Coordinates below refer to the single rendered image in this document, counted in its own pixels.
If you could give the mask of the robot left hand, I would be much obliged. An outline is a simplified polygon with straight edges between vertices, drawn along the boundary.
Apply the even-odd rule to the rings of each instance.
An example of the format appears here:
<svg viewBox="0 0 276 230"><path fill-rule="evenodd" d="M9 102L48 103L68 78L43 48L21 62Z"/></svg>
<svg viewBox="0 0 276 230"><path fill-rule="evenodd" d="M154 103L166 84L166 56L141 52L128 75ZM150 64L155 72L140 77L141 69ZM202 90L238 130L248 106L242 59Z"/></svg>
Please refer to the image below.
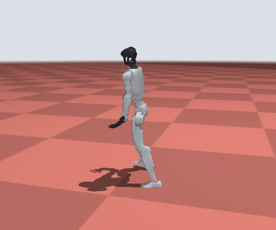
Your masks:
<svg viewBox="0 0 276 230"><path fill-rule="evenodd" d="M123 121L125 119L125 116L122 116L120 118L120 120L116 123L116 124L111 124L110 126L108 126L109 128L116 128L118 126L120 126L122 123L124 123L125 121Z"/></svg>

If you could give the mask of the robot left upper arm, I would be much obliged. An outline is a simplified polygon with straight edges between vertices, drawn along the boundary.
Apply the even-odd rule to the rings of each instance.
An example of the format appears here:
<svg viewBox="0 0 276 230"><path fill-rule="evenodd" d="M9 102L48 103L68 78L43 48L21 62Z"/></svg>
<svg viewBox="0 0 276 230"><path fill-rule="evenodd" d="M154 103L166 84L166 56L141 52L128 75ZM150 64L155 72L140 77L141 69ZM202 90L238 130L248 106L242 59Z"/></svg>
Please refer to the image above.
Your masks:
<svg viewBox="0 0 276 230"><path fill-rule="evenodd" d="M131 81L132 81L132 72L128 71L122 75L122 80L124 84L124 90L126 91L126 94L122 96L122 99L124 100L125 95L129 95L130 98L132 97L132 88L131 88Z"/></svg>

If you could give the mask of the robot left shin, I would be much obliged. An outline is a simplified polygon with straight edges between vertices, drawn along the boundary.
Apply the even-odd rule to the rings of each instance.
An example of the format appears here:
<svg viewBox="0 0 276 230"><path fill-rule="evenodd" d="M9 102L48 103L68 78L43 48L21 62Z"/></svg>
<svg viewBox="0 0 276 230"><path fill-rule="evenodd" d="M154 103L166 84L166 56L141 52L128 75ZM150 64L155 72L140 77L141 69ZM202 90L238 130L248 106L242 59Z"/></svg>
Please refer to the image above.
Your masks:
<svg viewBox="0 0 276 230"><path fill-rule="evenodd" d="M149 175L150 175L150 178L152 179L152 181L154 179L153 183L157 183L155 172L154 172L155 166L154 166L154 163L153 163L152 156L151 156L149 148L143 148L142 149L141 159L143 161L143 164L144 164L147 172L149 172Z"/></svg>

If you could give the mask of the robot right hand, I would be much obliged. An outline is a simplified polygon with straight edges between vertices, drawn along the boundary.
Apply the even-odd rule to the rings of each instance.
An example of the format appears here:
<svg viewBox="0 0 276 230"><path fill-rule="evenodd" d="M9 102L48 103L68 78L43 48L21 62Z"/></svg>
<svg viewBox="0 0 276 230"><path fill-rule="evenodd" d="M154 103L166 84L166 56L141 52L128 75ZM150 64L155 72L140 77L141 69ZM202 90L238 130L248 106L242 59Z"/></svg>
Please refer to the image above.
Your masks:
<svg viewBox="0 0 276 230"><path fill-rule="evenodd" d="M129 47L129 48L133 48L133 47ZM136 50L135 48L133 48L134 50ZM132 55L132 59L130 59L130 61L133 61L136 64L136 56L137 53L135 55Z"/></svg>

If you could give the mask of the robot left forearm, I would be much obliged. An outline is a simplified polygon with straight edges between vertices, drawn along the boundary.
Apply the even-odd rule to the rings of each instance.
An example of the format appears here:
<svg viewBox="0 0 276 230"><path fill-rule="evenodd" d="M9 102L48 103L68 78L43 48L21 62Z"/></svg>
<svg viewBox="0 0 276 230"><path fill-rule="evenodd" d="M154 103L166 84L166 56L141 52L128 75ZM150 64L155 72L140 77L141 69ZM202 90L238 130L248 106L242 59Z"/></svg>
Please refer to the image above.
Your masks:
<svg viewBox="0 0 276 230"><path fill-rule="evenodd" d="M131 98L129 95L125 95L124 102L123 102L123 109L122 109L122 116L125 116L125 119L123 121L128 120L128 113L129 113L130 105L131 105Z"/></svg>

